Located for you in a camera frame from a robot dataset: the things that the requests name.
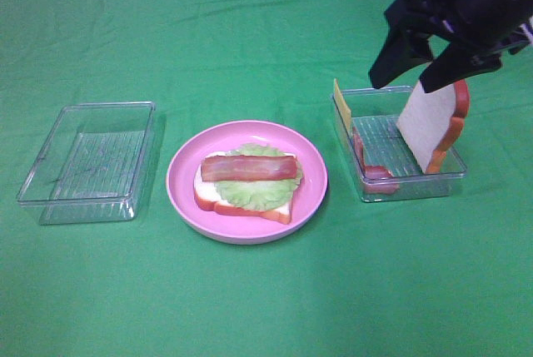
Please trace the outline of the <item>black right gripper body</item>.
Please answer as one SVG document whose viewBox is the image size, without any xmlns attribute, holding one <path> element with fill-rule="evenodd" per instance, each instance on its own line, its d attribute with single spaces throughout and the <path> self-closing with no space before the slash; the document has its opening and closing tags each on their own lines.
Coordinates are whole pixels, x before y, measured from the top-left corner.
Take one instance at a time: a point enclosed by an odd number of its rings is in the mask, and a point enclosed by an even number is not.
<svg viewBox="0 0 533 357">
<path fill-rule="evenodd" d="M 473 52 L 518 53 L 531 44 L 532 0 L 395 0 L 389 31 L 411 27 Z"/>
</svg>

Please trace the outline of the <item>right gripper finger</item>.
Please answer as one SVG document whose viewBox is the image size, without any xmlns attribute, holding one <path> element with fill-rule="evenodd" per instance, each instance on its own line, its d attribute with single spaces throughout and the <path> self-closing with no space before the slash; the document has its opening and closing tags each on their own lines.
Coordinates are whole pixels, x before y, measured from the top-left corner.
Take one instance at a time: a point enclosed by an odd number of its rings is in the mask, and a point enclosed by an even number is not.
<svg viewBox="0 0 533 357">
<path fill-rule="evenodd" d="M 500 69 L 501 53 L 468 51 L 450 44 L 420 75 L 425 93 L 432 93 L 460 80 Z"/>
<path fill-rule="evenodd" d="M 411 27 L 391 28 L 369 71 L 372 86 L 383 88 L 412 68 L 432 62 L 430 37 L 430 33 Z"/>
</svg>

